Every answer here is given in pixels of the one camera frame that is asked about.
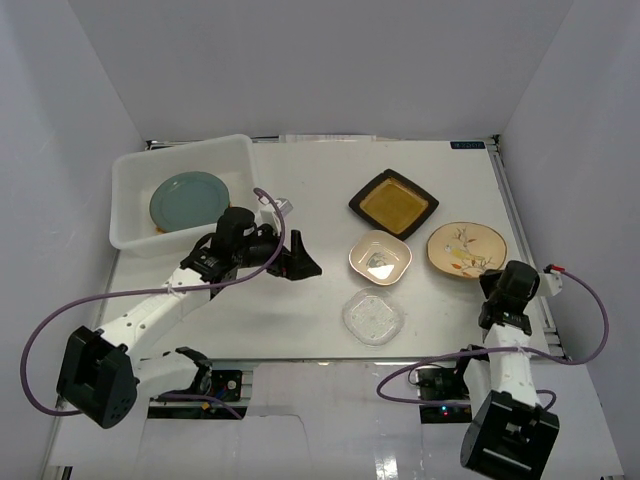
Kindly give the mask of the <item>cream bird pattern plate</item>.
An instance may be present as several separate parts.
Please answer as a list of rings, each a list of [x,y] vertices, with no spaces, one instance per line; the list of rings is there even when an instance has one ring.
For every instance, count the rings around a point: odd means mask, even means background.
[[[438,227],[426,243],[430,264],[442,273],[477,279],[500,269],[508,253],[505,239],[493,228],[473,222],[451,222]]]

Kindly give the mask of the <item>teal round plate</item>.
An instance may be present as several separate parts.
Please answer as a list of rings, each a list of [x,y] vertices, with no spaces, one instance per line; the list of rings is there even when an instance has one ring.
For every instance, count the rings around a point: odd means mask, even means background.
[[[165,180],[152,194],[149,214],[163,232],[215,224],[230,205],[226,184],[200,171],[184,172]]]

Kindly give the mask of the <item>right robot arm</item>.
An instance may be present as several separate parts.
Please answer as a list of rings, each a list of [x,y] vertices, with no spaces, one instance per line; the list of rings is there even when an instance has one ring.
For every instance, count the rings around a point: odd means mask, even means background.
[[[560,429],[558,417],[540,403],[525,351],[532,336],[525,309],[541,277],[512,260],[479,280],[483,344],[467,347],[451,374],[453,390],[471,402],[460,463],[490,479],[539,479]]]

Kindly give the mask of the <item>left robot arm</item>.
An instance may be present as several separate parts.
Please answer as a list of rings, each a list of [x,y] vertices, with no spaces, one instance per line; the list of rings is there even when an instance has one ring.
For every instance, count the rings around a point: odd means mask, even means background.
[[[290,281],[322,273],[300,231],[293,230],[286,240],[283,226],[257,224],[250,210],[229,207],[159,293],[96,330],[80,327],[70,335],[57,393],[104,429],[117,425],[134,407],[141,383],[155,382],[155,397],[215,402],[215,376],[204,354],[190,347],[156,358],[147,353],[186,316],[239,283],[238,272],[246,268]]]

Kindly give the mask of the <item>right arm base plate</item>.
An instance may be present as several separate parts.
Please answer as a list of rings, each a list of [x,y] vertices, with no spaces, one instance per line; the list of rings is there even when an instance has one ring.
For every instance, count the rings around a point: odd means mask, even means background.
[[[408,381],[418,389],[421,400],[443,403],[443,406],[420,406],[423,425],[471,422],[468,389],[454,368],[427,366],[416,369],[408,374]]]

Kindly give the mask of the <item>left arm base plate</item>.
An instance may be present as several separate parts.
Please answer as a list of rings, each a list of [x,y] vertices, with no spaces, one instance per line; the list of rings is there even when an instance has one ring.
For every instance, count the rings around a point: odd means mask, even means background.
[[[184,398],[153,401],[147,418],[154,420],[242,420],[252,395],[253,373],[242,370],[213,370],[199,390],[180,392]],[[206,394],[228,405],[232,411],[216,402],[193,398]]]

